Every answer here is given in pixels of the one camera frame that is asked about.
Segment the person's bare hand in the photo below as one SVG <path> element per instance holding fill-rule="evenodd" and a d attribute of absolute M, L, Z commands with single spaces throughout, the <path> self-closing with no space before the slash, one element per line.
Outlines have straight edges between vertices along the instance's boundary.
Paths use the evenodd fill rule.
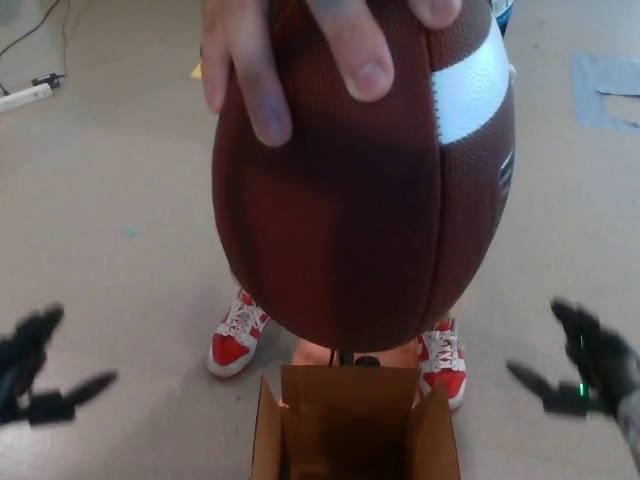
<path fill-rule="evenodd" d="M 394 80 L 391 53 L 364 1 L 309 1 L 349 94 L 361 102 L 385 96 Z M 235 73 L 254 133 L 269 147 L 292 135 L 291 116 L 278 79 L 266 1 L 202 3 L 201 75 L 209 108 L 223 106 Z"/>

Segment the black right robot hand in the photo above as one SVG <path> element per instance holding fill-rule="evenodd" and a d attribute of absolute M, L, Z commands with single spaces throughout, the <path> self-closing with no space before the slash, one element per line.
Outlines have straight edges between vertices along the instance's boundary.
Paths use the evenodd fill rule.
<path fill-rule="evenodd" d="M 507 361 L 506 368 L 540 399 L 547 413 L 585 417 L 597 412 L 615 417 L 622 400 L 639 389 L 639 354 L 584 307 L 555 298 L 551 310 L 565 332 L 565 352 L 581 381 L 552 385 L 516 360 Z"/>

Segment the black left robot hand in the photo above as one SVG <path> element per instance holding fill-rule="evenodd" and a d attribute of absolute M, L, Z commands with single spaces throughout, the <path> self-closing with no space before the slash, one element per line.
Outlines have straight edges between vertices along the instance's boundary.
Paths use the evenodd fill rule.
<path fill-rule="evenodd" d="M 116 370 L 97 373 L 67 392 L 36 392 L 34 382 L 47 360 L 47 348 L 65 315 L 54 303 L 29 313 L 1 338 L 1 424 L 26 422 L 40 426 L 71 422 L 85 405 L 118 380 Z"/>

